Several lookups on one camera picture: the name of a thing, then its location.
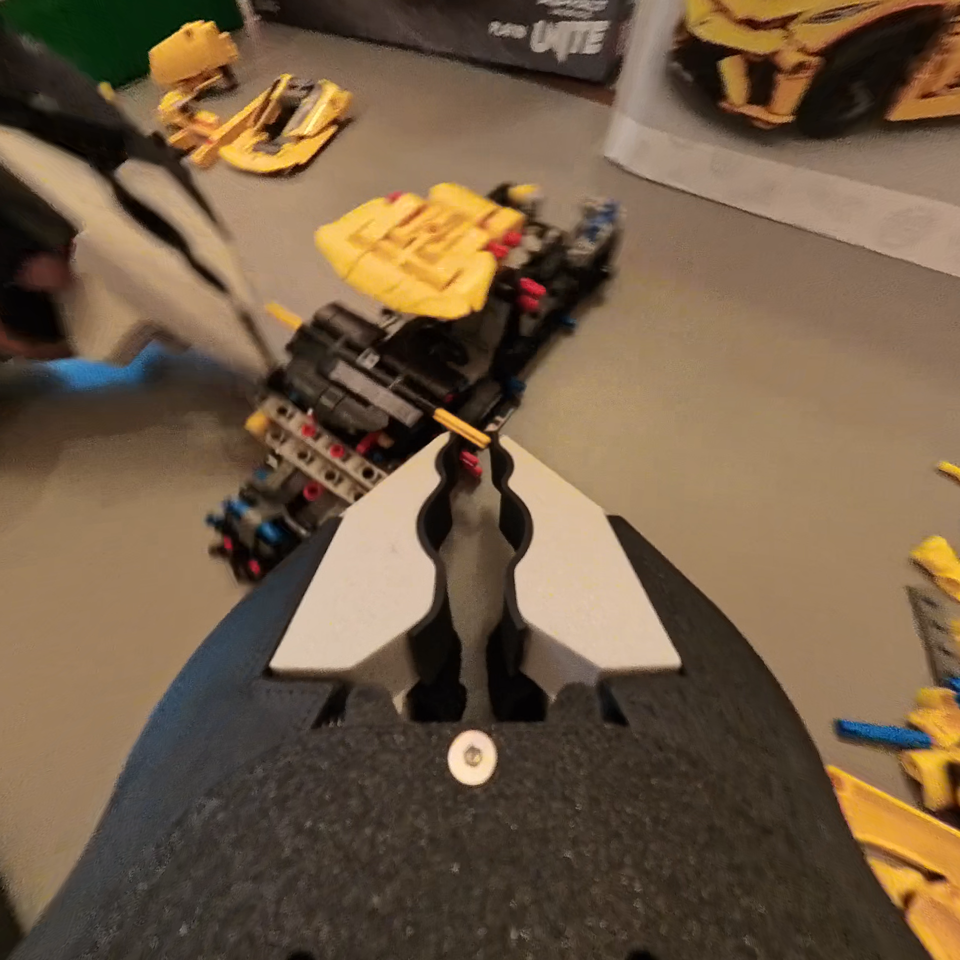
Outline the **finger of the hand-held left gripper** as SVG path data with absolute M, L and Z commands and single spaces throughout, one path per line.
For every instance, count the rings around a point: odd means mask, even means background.
M 278 355 L 233 237 L 186 168 L 158 146 L 129 147 L 116 201 L 147 243 L 133 292 L 148 324 L 244 376 L 266 376 Z
M 44 201 L 74 231 L 74 286 L 57 297 L 67 338 L 82 359 L 131 363 L 162 337 L 134 292 L 135 267 L 151 265 L 142 231 L 116 200 L 116 171 L 96 171 L 67 150 L 2 126 L 2 170 Z

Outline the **grey desk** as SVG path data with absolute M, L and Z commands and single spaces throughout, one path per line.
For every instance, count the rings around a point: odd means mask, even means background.
M 823 759 L 910 801 L 836 718 L 898 724 L 928 677 L 909 551 L 958 544 L 958 281 L 626 174 L 608 107 L 547 81 L 279 26 L 243 105 L 329 77 L 356 118 L 290 179 L 202 171 L 267 301 L 343 291 L 316 227 L 392 190 L 541 185 L 626 213 L 618 270 L 532 373 L 508 435 L 627 519 L 770 666 Z M 249 393 L 187 354 L 2 366 L 2 877 L 32 923 L 86 846 L 156 702 L 243 589 L 207 513 L 258 460 Z

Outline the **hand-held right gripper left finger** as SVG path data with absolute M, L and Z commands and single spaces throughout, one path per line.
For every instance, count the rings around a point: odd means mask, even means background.
M 453 673 L 453 436 L 443 434 L 338 519 L 272 655 L 281 678 L 378 686 L 393 699 Z

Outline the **pile of bricks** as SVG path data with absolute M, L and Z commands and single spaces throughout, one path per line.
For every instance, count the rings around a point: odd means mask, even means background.
M 959 957 L 959 558 L 931 534 L 909 554 L 925 585 L 906 589 L 930 681 L 899 725 L 833 722 L 838 739 L 896 755 L 909 804 L 829 766 L 834 794 L 870 870 L 929 958 Z

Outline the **black brick car chassis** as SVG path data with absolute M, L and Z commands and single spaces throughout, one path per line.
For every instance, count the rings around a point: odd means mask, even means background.
M 480 477 L 478 453 L 519 407 L 526 375 L 612 276 L 624 220 L 616 198 L 586 198 L 564 229 L 543 219 L 534 184 L 481 195 L 531 214 L 482 310 L 444 321 L 371 299 L 377 318 L 333 301 L 301 319 L 270 306 L 293 336 L 245 425 L 266 457 L 206 518 L 211 556 L 239 583 L 261 581 L 446 432 Z

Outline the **long yellow brick door assembly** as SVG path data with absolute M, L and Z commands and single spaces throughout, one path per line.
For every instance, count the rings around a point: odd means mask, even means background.
M 353 94 L 336 82 L 277 75 L 226 119 L 199 106 L 200 91 L 171 91 L 158 120 L 167 144 L 198 169 L 221 162 L 257 176 L 290 175 L 311 164 L 350 121 Z

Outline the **person's left hand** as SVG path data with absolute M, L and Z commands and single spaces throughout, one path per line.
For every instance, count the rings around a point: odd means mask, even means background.
M 56 297 L 73 282 L 62 253 L 30 252 L 2 279 L 2 361 L 57 361 L 74 356 Z

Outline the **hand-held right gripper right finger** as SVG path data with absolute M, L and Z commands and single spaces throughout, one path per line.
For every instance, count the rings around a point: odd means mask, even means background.
M 506 677 L 556 698 L 573 684 L 680 672 L 613 518 L 511 438 L 491 444 L 490 467 L 512 551 L 494 642 Z

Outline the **green plastic bin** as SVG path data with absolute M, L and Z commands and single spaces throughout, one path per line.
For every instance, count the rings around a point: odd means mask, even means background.
M 121 86 L 148 74 L 149 51 L 184 24 L 239 29 L 234 1 L 5 1 L 3 22 L 94 81 Z

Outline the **yellow brick hood panel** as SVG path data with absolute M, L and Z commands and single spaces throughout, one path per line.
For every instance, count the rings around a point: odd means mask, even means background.
M 398 314 L 457 321 L 482 310 L 531 214 L 458 183 L 394 192 L 320 225 L 314 243 L 339 279 Z

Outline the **dark toy car box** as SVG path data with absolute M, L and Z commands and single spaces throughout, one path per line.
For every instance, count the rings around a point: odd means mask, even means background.
M 631 1 L 254 1 L 284 26 L 477 65 L 605 84 L 618 71 Z

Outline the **short yellow brick fender assembly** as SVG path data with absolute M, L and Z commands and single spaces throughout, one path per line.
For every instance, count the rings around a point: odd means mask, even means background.
M 199 95 L 236 90 L 239 51 L 233 37 L 213 21 L 193 21 L 150 49 L 150 78 L 162 90 Z

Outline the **instruction booklet with car picture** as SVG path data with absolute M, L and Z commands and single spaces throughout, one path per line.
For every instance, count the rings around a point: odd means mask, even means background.
M 813 140 L 711 107 L 668 63 L 681 2 L 639 2 L 604 144 L 646 181 L 959 275 L 958 121 Z

